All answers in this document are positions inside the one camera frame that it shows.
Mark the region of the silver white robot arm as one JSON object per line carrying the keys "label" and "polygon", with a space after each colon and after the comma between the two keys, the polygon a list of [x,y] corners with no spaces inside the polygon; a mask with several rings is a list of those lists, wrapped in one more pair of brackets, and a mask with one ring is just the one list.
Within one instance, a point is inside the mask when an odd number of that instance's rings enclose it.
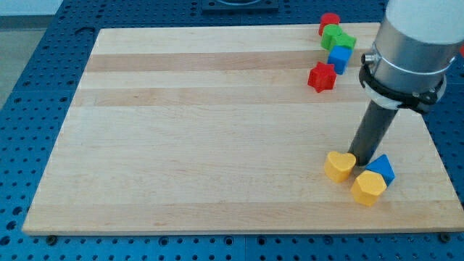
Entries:
{"label": "silver white robot arm", "polygon": [[389,0],[359,78],[384,109],[424,114],[447,87],[463,45],[463,0]]}

